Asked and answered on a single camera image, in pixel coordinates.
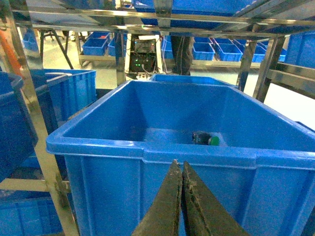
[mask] metal pole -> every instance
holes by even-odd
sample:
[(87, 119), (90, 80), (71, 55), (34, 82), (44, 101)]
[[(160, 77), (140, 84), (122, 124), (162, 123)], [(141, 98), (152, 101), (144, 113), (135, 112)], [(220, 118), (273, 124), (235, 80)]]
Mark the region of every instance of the metal pole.
[(241, 68), (236, 82), (236, 86), (238, 86), (238, 89), (242, 92), (244, 92), (247, 77), (251, 69), (252, 58), (255, 53), (256, 45), (256, 42), (247, 42), (245, 46)]
[(60, 49), (61, 49), (61, 51), (62, 51), (62, 53), (63, 53), (63, 55), (64, 55), (64, 58), (66, 59), (66, 61), (68, 62), (68, 65), (70, 66), (70, 69), (73, 70), (74, 68), (73, 68), (73, 66), (72, 66), (72, 64), (71, 64), (71, 61), (70, 61), (70, 59), (69, 59), (69, 57), (68, 57), (66, 51), (64, 50), (63, 44), (60, 42), (60, 39), (59, 39), (59, 37), (58, 37), (56, 31), (55, 31), (54, 29), (51, 30), (51, 31), (52, 31), (52, 33), (54, 34), (54, 36), (55, 36), (55, 38), (56, 38), (56, 40), (57, 40), (57, 42), (58, 42), (58, 44), (59, 44), (59, 47), (60, 47)]
[(115, 33), (115, 52), (116, 52), (116, 73), (117, 85), (126, 82), (125, 60), (124, 60), (124, 37), (120, 32)]
[(275, 69), (284, 46), (285, 37), (274, 38), (269, 41), (266, 56), (261, 63), (258, 81), (253, 97), (260, 102), (264, 102), (271, 80), (267, 78), (269, 69)]
[(16, 10), (15, 7), (19, 9), (23, 8), (25, 11), (24, 22), (20, 26), (32, 30), (31, 18), (27, 14), (27, 4), (25, 0), (21, 0), (19, 4), (15, 0), (1, 0), (1, 7), (0, 41), (2, 47), (0, 47), (0, 55), (2, 61), (5, 61), (7, 72), (23, 77), (24, 86), (21, 92), (38, 136), (38, 142), (34, 144), (34, 150), (47, 188), (54, 202), (65, 235), (79, 236), (55, 156), (46, 152), (46, 138), (48, 133), (31, 76), (33, 72), (37, 72), (37, 76), (45, 76), (44, 71), (42, 71), (43, 66), (40, 54), (37, 50), (36, 57), (34, 55), (28, 57), (27, 51), (24, 52), (15, 24), (15, 20), (21, 21), (21, 17), (15, 14), (18, 17), (18, 19), (15, 19), (12, 14), (11, 7), (13, 10)]
[(41, 61), (44, 61), (44, 39), (45, 39), (45, 31), (40, 30), (40, 57), (41, 57)]
[(65, 36), (65, 48), (64, 48), (64, 50), (65, 50), (65, 53), (68, 54), (69, 33), (70, 32), (68, 30), (66, 32), (67, 32), (67, 34)]
[(80, 44), (79, 33), (75, 32), (74, 35), (75, 35), (75, 44), (77, 46), (77, 51), (78, 51), (79, 63), (80, 63), (80, 66), (82, 66), (83, 65), (83, 60), (80, 59), (80, 56), (81, 56), (81, 44)]

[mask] blue storage bin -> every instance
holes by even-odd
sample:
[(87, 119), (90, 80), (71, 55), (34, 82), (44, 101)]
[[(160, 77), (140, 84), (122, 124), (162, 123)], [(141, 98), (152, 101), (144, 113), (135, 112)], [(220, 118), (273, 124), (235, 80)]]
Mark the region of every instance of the blue storage bin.
[(165, 59), (174, 59), (172, 51), (172, 43), (170, 41), (163, 40), (162, 42), (162, 57)]
[(231, 39), (228, 38), (213, 38), (215, 44), (234, 44)]
[(94, 31), (93, 33), (91, 33), (88, 37), (89, 38), (108, 38), (109, 37), (109, 33), (110, 32), (106, 32), (106, 31)]
[(32, 141), (37, 142), (27, 124), (27, 108), (19, 104), (22, 86), (21, 77), (0, 72), (0, 182), (34, 152)]
[[(56, 116), (57, 125), (49, 132), (63, 125), (69, 117), (96, 101), (94, 70), (60, 70), (44, 69), (47, 86), (42, 87), (40, 99), (41, 107), (51, 116)], [(47, 105), (47, 96), (51, 97), (53, 108)]]
[[(245, 46), (243, 45), (237, 45), (237, 47), (240, 49), (240, 51), (244, 54)], [(259, 45), (256, 46), (254, 55), (252, 57), (252, 62), (262, 62), (266, 55), (266, 49), (263, 47), (260, 47)]]
[[(182, 0), (173, 1), (173, 14), (189, 14), (189, 15), (214, 15), (214, 16), (232, 16), (237, 11), (250, 5), (252, 0), (217, 0), (216, 2), (205, 0), (190, 2)], [(155, 12), (154, 0), (132, 0), (134, 8), (138, 12)], [(154, 19), (142, 19), (145, 25), (158, 25), (158, 21)], [(183, 28), (199, 28), (212, 29), (219, 26), (220, 23), (196, 22), (196, 21), (171, 21), (171, 27)]]
[(1, 236), (44, 236), (63, 231), (49, 197), (2, 202), (0, 219)]
[(38, 52), (38, 45), (36, 41), (36, 36), (34, 34), (33, 30), (27, 30), (23, 39), (22, 39), (23, 45), (26, 49)]
[(285, 62), (315, 68), (315, 31), (292, 34)]
[(107, 48), (107, 40), (89, 38), (82, 46), (84, 55), (103, 56)]
[(286, 54), (287, 54), (286, 49), (282, 49), (280, 57), (279, 57), (279, 61), (281, 61), (281, 62), (285, 61)]
[(200, 85), (222, 85), (222, 86), (232, 86), (237, 88), (237, 86), (216, 80), (211, 77), (201, 77), (201, 76), (184, 76), (184, 75), (161, 75), (155, 74), (150, 78), (150, 81), (157, 82), (173, 82), (173, 83), (188, 83), (188, 84), (200, 84)]
[(215, 44), (215, 50), (223, 61), (240, 61), (243, 55), (234, 44)]
[(110, 33), (110, 32), (106, 32), (106, 31), (95, 31), (95, 32), (93, 32), (93, 33), (91, 33), (91, 34), (89, 35), (89, 37), (87, 38), (87, 40), (90, 39), (90, 38), (107, 39), (107, 40), (106, 40), (106, 44), (105, 44), (105, 50), (106, 50), (106, 48), (107, 48), (107, 46), (108, 46), (108, 43), (109, 43), (109, 41), (110, 41), (110, 34), (109, 34), (109, 33)]
[(204, 38), (204, 37), (195, 37), (194, 40), (195, 40), (194, 41), (195, 43), (212, 43), (210, 38)]
[[(198, 130), (220, 146), (193, 145)], [(82, 236), (129, 236), (174, 159), (250, 235), (298, 236), (315, 206), (315, 135), (229, 86), (127, 82), (49, 135), (47, 150), (65, 155)]]
[[(125, 40), (124, 37), (124, 53), (126, 56), (126, 45), (127, 45), (127, 39)], [(108, 55), (115, 57), (116, 56), (116, 48), (115, 48), (115, 39), (113, 38), (112, 41), (110, 41), (110, 43), (108, 44)]]
[(238, 46), (238, 45), (243, 45), (243, 46), (245, 46), (246, 45), (246, 40), (245, 39), (234, 39), (233, 40), (233, 43), (236, 45), (236, 46)]
[(259, 45), (261, 45), (261, 46), (263, 46), (265, 49), (267, 49), (268, 43), (269, 43), (269, 41), (263, 41), (263, 42), (259, 42)]
[[(60, 155), (55, 155), (59, 170), (61, 172), (62, 177), (67, 176), (66, 172), (66, 166), (65, 166), (65, 161), (64, 157)], [(37, 156), (35, 153), (31, 154), (21, 165), (21, 168), (26, 167), (26, 168), (35, 168), (38, 169), (40, 168)]]
[(194, 43), (192, 54), (195, 60), (212, 60), (215, 50), (210, 43)]
[(163, 40), (171, 42), (171, 36), (170, 35), (164, 36)]

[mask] metal shelf frame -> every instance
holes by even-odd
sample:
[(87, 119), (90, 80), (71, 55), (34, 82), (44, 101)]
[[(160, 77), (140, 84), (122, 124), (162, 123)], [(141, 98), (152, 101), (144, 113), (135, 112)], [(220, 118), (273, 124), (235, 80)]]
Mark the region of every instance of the metal shelf frame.
[[(116, 57), (94, 57), (81, 54), (81, 46), (77, 37), (77, 49), (80, 64), (84, 60), (113, 61), (117, 67), (117, 85), (126, 81), (124, 71), (123, 33), (136, 34), (161, 34), (176, 33), (183, 36), (221, 37), (230, 39), (246, 39), (246, 47), (241, 62), (222, 61), (193, 61), (193, 66), (235, 66), (240, 67), (237, 86), (244, 91), (249, 70), (252, 67), (260, 68), (258, 82), (254, 97), (264, 101), (271, 83), (315, 98), (315, 70), (278, 63), (287, 35), (296, 32), (315, 29), (315, 21), (310, 21), (315, 16), (315, 0), (258, 0), (233, 17), (204, 16), (172, 14), (172, 1), (154, 0), (155, 13), (139, 13), (134, 9), (124, 8), (123, 3), (116, 1), (116, 8), (106, 10), (82, 10), (66, 8), (62, 0), (51, 0), (59, 4), (58, 8), (28, 7), (26, 0), (0, 0), (0, 39), (7, 45), (0, 47), (0, 55), (6, 72), (11, 72), (23, 77), (25, 85), (22, 88), (24, 103), (29, 108), (31, 120), (39, 137), (34, 146), (45, 180), (30, 179), (5, 179), (0, 183), (0, 189), (49, 191), (64, 234), (66, 236), (79, 236), (74, 216), (69, 206), (67, 193), (70, 192), (70, 183), (62, 181), (60, 171), (54, 155), (46, 152), (47, 129), (42, 116), (42, 111), (34, 89), (32, 79), (33, 70), (43, 68), (39, 52), (32, 56), (23, 48), (19, 37), (20, 31), (33, 30), (33, 28), (46, 28), (54, 30), (81, 31), (111, 31), (115, 34)], [(294, 12), (303, 13), (295, 19), (287, 19)], [(37, 20), (36, 15), (42, 16), (78, 16), (86, 23), (74, 22), (45, 22)], [(157, 19), (158, 26), (144, 26), (141, 19)], [(216, 29), (190, 29), (171, 27), (171, 20), (215, 22), (222, 23)], [(271, 29), (285, 27), (285, 33), (274, 33)], [(264, 61), (252, 63), (257, 41), (269, 40)]]

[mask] person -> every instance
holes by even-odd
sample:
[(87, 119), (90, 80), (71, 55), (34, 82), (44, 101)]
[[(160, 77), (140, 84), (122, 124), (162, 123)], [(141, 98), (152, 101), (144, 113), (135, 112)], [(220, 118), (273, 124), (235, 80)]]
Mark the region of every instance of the person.
[(172, 73), (179, 75), (190, 75), (192, 63), (193, 37), (171, 36), (172, 52), (175, 66)]

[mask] white floor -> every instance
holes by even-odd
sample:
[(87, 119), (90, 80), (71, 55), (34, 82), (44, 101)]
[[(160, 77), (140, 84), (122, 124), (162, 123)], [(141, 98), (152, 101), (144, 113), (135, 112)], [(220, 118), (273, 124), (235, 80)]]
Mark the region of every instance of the white floor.
[[(47, 38), (44, 45), (45, 68), (69, 69), (56, 41), (51, 41), (50, 38)], [(81, 68), (75, 42), (69, 43), (68, 56), (75, 69), (94, 69), (97, 71), (97, 88), (114, 89), (116, 87), (116, 69), (113, 63), (92, 62)], [(193, 76), (210, 76), (218, 80), (236, 84), (238, 69), (212, 67), (198, 71), (193, 70), (191, 74)], [(257, 78), (258, 70), (251, 70), (244, 91), (249, 96), (253, 95)], [(265, 104), (286, 117), (294, 121), (300, 121), (315, 130), (315, 100), (271, 84)]]

